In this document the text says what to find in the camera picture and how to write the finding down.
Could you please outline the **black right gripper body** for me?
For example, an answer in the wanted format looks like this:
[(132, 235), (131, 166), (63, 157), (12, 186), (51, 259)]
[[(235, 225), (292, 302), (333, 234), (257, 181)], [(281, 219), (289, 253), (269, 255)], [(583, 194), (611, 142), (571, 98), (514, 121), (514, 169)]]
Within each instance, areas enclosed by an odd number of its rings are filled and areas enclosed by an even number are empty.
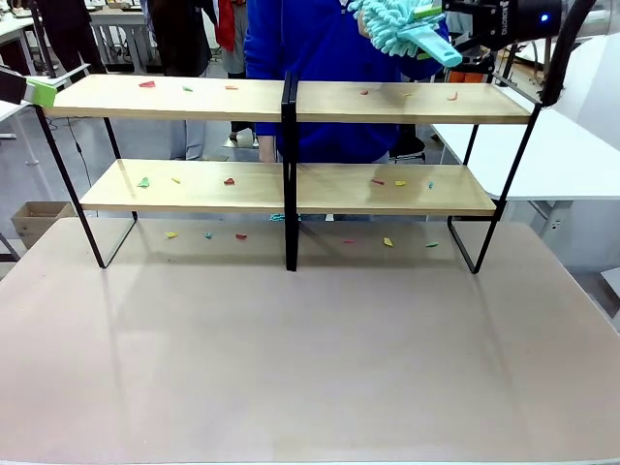
[(456, 49), (501, 49), (546, 39), (559, 33), (562, 22), (560, 0), (444, 1), (443, 12), (464, 14), (472, 20), (469, 38), (459, 38)]

